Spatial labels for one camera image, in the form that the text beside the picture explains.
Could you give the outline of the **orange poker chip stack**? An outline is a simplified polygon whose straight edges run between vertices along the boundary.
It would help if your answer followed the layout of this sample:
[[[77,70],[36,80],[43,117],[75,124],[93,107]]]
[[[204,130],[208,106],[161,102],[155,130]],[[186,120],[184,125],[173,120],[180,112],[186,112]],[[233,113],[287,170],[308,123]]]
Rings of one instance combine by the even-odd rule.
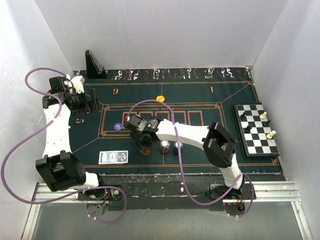
[[[142,152],[142,154],[144,155],[144,156],[148,156],[149,154],[150,154],[150,149],[146,149],[146,150],[144,150],[143,152]]]

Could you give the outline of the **purple small blind button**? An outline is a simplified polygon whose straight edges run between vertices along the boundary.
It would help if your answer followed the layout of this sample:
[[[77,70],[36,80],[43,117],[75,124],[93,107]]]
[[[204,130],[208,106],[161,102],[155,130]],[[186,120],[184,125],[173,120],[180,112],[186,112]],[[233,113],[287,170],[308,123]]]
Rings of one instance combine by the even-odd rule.
[[[120,122],[118,122],[114,124],[113,128],[115,131],[121,131],[123,129],[123,125]]]

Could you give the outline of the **yellow big blind button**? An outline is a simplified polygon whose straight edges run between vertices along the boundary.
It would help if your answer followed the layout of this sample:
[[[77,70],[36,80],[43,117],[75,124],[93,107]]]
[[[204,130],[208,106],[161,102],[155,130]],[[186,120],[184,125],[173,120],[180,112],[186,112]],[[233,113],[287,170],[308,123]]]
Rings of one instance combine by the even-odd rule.
[[[158,95],[156,100],[163,103],[165,101],[165,97],[163,95]]]

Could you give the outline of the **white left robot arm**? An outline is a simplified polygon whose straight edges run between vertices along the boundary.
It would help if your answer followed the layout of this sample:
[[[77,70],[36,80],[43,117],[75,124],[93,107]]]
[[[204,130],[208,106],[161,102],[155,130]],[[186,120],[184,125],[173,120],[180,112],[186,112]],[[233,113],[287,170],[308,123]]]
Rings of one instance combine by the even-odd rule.
[[[42,98],[50,125],[46,128],[43,157],[35,162],[35,167],[51,191],[89,188],[89,194],[101,200],[106,196],[106,187],[99,183],[97,174],[86,172],[70,147],[70,117],[100,110],[95,89],[90,90],[91,100],[87,100],[84,81],[81,75],[71,80],[61,76],[50,78],[50,90]]]

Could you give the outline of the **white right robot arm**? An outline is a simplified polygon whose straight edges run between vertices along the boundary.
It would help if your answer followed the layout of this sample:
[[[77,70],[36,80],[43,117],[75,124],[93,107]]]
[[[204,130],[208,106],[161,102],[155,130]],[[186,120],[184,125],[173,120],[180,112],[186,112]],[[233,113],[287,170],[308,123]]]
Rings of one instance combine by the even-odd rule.
[[[204,151],[208,161],[218,167],[224,179],[227,195],[237,199],[245,192],[244,178],[237,163],[236,141],[219,123],[209,126],[193,126],[173,123],[164,118],[143,119],[139,115],[128,116],[124,127],[141,153],[161,141],[175,141]]]

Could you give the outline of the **dark green poker mat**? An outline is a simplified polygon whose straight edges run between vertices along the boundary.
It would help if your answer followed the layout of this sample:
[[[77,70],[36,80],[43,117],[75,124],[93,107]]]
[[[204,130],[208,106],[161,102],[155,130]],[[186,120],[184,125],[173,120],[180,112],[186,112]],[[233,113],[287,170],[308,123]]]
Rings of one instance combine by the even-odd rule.
[[[234,104],[257,103],[254,84],[244,68],[152,68],[108,70],[106,79],[86,79],[84,89],[96,90],[100,112],[72,116],[70,148],[89,172],[99,174],[217,173],[219,169],[197,147],[184,145],[162,153],[159,143],[142,155],[126,129],[115,131],[128,113],[152,116],[192,126],[218,122],[234,137],[241,171],[281,173],[277,157],[246,158],[241,145]],[[164,102],[156,100],[162,95]],[[128,151],[128,163],[99,164],[103,151]]]

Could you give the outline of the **blue playing card deck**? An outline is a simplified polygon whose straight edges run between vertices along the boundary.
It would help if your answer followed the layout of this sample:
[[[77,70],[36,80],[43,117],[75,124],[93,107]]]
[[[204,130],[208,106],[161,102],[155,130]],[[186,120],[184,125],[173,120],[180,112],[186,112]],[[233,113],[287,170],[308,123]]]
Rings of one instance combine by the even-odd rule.
[[[100,151],[99,165],[122,165],[127,164],[129,159],[128,150]]]

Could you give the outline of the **black card shoe holder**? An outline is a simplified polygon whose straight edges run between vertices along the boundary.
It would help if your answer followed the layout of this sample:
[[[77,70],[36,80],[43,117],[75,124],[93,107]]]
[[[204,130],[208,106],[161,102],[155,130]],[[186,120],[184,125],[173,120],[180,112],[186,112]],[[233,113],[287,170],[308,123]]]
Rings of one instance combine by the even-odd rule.
[[[88,79],[106,79],[104,66],[97,60],[91,50],[85,51],[86,75]]]

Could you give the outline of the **black chess piece left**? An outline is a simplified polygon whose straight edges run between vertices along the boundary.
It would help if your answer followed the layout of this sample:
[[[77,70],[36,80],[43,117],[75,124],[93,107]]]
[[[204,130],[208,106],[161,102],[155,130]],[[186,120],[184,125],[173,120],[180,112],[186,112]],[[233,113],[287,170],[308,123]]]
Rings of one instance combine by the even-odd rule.
[[[246,118],[246,113],[243,112],[239,117],[240,117],[240,119],[242,119],[242,120],[245,119],[245,118]]]

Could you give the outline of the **black chess piece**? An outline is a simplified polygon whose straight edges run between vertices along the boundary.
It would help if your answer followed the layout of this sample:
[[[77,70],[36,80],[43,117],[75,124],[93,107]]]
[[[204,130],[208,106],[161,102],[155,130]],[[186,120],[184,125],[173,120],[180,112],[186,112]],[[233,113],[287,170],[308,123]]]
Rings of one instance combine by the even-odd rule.
[[[270,120],[265,121],[265,122],[262,123],[262,125],[263,125],[264,127],[268,127],[270,122],[271,122]]]
[[[245,128],[245,132],[246,133],[250,133],[251,132],[251,129],[252,129],[252,127],[250,126],[250,125],[248,125],[246,128]]]
[[[245,119],[245,118],[246,118],[246,113],[243,112],[239,117],[240,117],[240,119],[242,119],[242,120]]]

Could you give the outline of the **black white chessboard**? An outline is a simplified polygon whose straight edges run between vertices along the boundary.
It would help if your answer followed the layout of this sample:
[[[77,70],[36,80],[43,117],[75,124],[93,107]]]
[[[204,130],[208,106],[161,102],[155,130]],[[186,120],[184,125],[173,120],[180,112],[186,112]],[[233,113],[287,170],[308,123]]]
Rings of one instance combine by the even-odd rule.
[[[268,127],[263,126],[263,122],[270,121],[267,116],[261,119],[260,115],[265,112],[262,103],[235,103],[233,105],[235,121],[237,124],[243,154],[246,158],[272,158],[278,157],[279,150],[272,139],[267,139],[271,129],[271,122]],[[246,113],[245,119],[240,119],[242,113]],[[245,128],[250,125],[250,133],[245,132]]]

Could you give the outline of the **white chess piece upper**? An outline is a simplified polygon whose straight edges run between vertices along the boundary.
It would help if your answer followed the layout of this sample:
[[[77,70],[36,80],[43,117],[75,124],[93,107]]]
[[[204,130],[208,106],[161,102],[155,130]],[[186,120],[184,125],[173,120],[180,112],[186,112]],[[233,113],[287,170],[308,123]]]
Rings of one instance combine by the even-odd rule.
[[[263,120],[266,118],[267,112],[265,111],[264,113],[262,113],[259,117]]]

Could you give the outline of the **white chess piece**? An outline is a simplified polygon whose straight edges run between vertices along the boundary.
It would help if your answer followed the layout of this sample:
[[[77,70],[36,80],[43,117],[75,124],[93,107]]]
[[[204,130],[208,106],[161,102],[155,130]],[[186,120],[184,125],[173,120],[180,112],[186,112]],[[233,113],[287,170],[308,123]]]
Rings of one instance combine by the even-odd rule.
[[[268,134],[266,135],[266,138],[267,138],[268,140],[271,140],[271,139],[274,137],[275,134],[276,134],[276,131],[275,131],[275,130],[272,130],[270,133],[268,133]]]
[[[264,113],[262,113],[259,117],[263,120],[266,118],[267,112],[265,111]]]

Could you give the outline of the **black chess piece right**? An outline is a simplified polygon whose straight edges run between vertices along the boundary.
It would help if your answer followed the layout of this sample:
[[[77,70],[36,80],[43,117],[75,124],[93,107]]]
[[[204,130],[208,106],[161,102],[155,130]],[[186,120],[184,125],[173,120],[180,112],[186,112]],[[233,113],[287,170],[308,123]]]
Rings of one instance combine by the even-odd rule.
[[[263,125],[264,127],[268,127],[270,122],[271,122],[270,120],[265,121],[265,122],[262,123],[262,125]]]

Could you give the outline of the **white chess piece lower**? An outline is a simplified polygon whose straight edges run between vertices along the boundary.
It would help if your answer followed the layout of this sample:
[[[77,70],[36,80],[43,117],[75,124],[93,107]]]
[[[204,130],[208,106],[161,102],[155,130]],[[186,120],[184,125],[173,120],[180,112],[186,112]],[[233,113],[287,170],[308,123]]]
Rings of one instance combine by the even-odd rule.
[[[266,138],[267,138],[268,140],[271,140],[271,139],[274,137],[275,134],[276,134],[276,131],[275,131],[275,130],[272,130],[270,133],[268,133],[268,134],[266,135]]]

